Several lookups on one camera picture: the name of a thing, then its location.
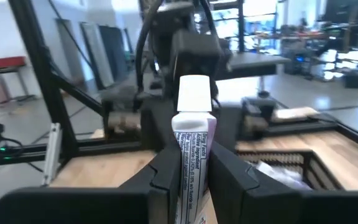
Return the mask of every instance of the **wooden board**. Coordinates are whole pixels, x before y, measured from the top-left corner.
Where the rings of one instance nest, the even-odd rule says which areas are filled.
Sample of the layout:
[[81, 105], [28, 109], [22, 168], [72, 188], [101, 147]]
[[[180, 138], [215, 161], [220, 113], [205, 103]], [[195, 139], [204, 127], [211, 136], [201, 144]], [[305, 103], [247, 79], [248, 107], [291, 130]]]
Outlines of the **wooden board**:
[[358, 144], [335, 131], [239, 142], [238, 151], [313, 150], [347, 190], [358, 190]]
[[[302, 119], [318, 114], [311, 108], [279, 110], [275, 120]], [[102, 138], [103, 130], [96, 130], [92, 138]], [[358, 190], [358, 144], [334, 132], [320, 132], [265, 138], [259, 142], [238, 142], [238, 151], [263, 149], [314, 150], [338, 181], [347, 190]], [[79, 157], [72, 159], [59, 173], [50, 187], [118, 187], [148, 164], [155, 154], [152, 151]], [[212, 200], [206, 200], [201, 214], [206, 223], [217, 224]]]

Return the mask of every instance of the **black metal frame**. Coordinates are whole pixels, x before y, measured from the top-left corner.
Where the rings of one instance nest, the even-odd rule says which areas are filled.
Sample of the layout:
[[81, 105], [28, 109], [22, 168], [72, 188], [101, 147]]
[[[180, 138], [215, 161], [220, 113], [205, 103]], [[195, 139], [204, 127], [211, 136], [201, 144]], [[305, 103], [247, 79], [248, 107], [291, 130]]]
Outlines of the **black metal frame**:
[[[110, 136], [114, 138], [109, 141], [77, 141], [59, 90], [63, 86], [73, 87], [62, 79], [51, 78], [56, 75], [53, 74], [56, 71], [48, 57], [31, 2], [32, 0], [9, 0], [51, 120], [53, 123], [60, 123], [63, 129], [63, 161], [60, 169], [71, 158], [78, 156], [138, 151], [141, 150], [140, 146], [160, 151], [150, 163], [118, 188], [32, 187], [10, 192], [0, 199], [0, 223], [174, 224], [181, 155], [170, 127], [173, 110], [169, 108], [172, 107], [172, 102], [161, 99], [143, 102], [142, 142], [137, 137], [127, 136], [117, 136], [116, 139], [116, 136]], [[219, 110], [218, 120], [224, 122], [218, 122], [211, 148], [208, 182], [213, 202], [217, 203], [214, 207], [219, 223], [294, 223], [298, 219], [302, 223], [316, 223], [316, 220], [324, 220], [323, 223], [358, 222], [358, 205], [351, 206], [354, 199], [358, 202], [358, 193], [346, 193], [345, 197], [342, 192], [299, 193], [253, 170], [248, 163], [231, 153], [228, 149], [233, 151], [236, 141], [241, 137], [236, 136], [238, 130], [233, 127], [239, 127], [242, 113], [238, 108], [222, 107]], [[327, 130], [338, 131], [358, 143], [358, 132], [324, 115], [303, 122], [273, 125], [266, 135]], [[0, 165], [43, 160], [45, 150], [46, 145], [27, 146], [23, 155], [0, 160]], [[312, 212], [312, 217], [309, 217], [307, 210], [311, 209], [317, 209], [318, 215]], [[339, 219], [331, 216], [333, 209], [336, 209], [337, 214], [342, 213]], [[260, 215], [261, 210], [263, 213], [269, 211], [269, 214]], [[288, 215], [288, 211], [294, 212], [295, 216]]]
[[[136, 136], [110, 136], [109, 141], [104, 139], [77, 141], [60, 93], [60, 88], [98, 114], [103, 115], [105, 112], [103, 112], [100, 103], [68, 83], [54, 65], [42, 37], [32, 1], [10, 0], [9, 3], [32, 62], [34, 73], [44, 96], [51, 120], [53, 123], [61, 124], [63, 130], [62, 159], [67, 162], [71, 158], [78, 156], [133, 151], [136, 146], [139, 146], [140, 138]], [[339, 131], [358, 143], [358, 132], [340, 121], [335, 121], [335, 124], [299, 123], [283, 125], [271, 128], [267, 135], [297, 134], [299, 132], [325, 131], [329, 129]], [[0, 165], [43, 160], [46, 148], [46, 144], [25, 146], [23, 155], [0, 160]]]

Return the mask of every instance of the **black metal bar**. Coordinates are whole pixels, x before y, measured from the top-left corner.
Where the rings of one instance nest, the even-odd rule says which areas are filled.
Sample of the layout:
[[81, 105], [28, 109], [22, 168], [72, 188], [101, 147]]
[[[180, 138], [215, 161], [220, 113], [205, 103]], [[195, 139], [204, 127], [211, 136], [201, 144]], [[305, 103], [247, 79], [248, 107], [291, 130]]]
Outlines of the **black metal bar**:
[[77, 156], [97, 156], [103, 154], [112, 154], [120, 152], [141, 151], [140, 142], [125, 142], [115, 144], [103, 144], [100, 146], [81, 147]]
[[239, 38], [238, 36], [225, 37], [225, 39]]
[[37, 167], [36, 165], [32, 164], [31, 162], [28, 162], [27, 164], [40, 173], [44, 172], [41, 168]]
[[268, 15], [275, 15], [276, 12], [266, 13], [266, 14], [260, 14], [260, 15], [253, 15], [253, 16], [244, 16], [244, 18], [252, 18], [257, 16], [268, 16]]
[[324, 182], [320, 179], [320, 176], [317, 174], [317, 172], [314, 169], [310, 169], [309, 170], [312, 175], [314, 176], [314, 179], [317, 181], [318, 185], [322, 188], [325, 189], [327, 186], [324, 184]]
[[[235, 17], [235, 18], [225, 18], [225, 19], [214, 19], [214, 22], [221, 22], [221, 21], [229, 21], [229, 20], [238, 20], [239, 18]], [[199, 21], [196, 22], [197, 24], [207, 24], [208, 21]]]
[[122, 135], [121, 138], [118, 136], [117, 138], [109, 139], [108, 141], [106, 139], [79, 139], [78, 140], [78, 147], [80, 149], [84, 147], [94, 147], [94, 146], [102, 146], [106, 143], [109, 144], [120, 144], [120, 143], [126, 143], [126, 142], [139, 142], [140, 138], [137, 138], [135, 136], [124, 136]]
[[69, 163], [70, 160], [70, 158], [67, 158], [60, 161], [60, 166], [57, 167], [57, 174], [59, 174], [60, 171], [65, 168], [65, 166]]
[[300, 123], [268, 128], [266, 137], [284, 136], [291, 134], [315, 133], [319, 131], [334, 131], [336, 123]]
[[219, 2], [219, 1], [215, 1], [215, 2], [211, 2], [211, 4], [213, 5], [213, 9], [214, 10], [225, 10], [225, 9], [235, 9], [237, 8], [237, 3], [235, 1], [233, 2]]
[[125, 39], [126, 39], [127, 44], [128, 44], [129, 53], [131, 55], [133, 55], [134, 54], [134, 48], [132, 47], [131, 38], [129, 37], [129, 33], [128, 33], [127, 28], [124, 29], [124, 33], [125, 33]]
[[73, 127], [68, 117], [62, 95], [56, 83], [53, 82], [52, 66], [42, 31], [31, 0], [9, 0], [17, 26], [29, 54], [35, 76], [47, 105], [53, 123], [60, 123], [63, 129], [63, 157], [73, 157], [78, 152], [78, 146]]
[[[273, 36], [277, 33], [277, 10], [278, 10], [278, 4], [276, 3], [276, 12], [274, 13], [274, 27], [273, 27]], [[276, 40], [273, 40], [273, 48], [276, 49]]]
[[[24, 146], [23, 147], [25, 152], [45, 152], [47, 150], [47, 145], [46, 144], [33, 144], [33, 145], [29, 145], [29, 146]], [[12, 148], [12, 150], [19, 150], [21, 149], [21, 147], [14, 147]]]
[[239, 9], [239, 51], [245, 52], [246, 47], [244, 44], [244, 8], [242, 5], [244, 4], [244, 0], [238, 0], [238, 9]]
[[23, 162], [36, 162], [45, 160], [45, 152], [24, 153], [19, 157], [0, 157], [0, 166], [18, 164]]
[[53, 75], [53, 80], [63, 91], [67, 92], [70, 96], [74, 97], [79, 102], [83, 103], [85, 106], [89, 107], [91, 110], [95, 111], [97, 114], [101, 115], [102, 113], [102, 104], [97, 102], [94, 98], [90, 97], [78, 87], [74, 86], [66, 80], [65, 77], [61, 75]]

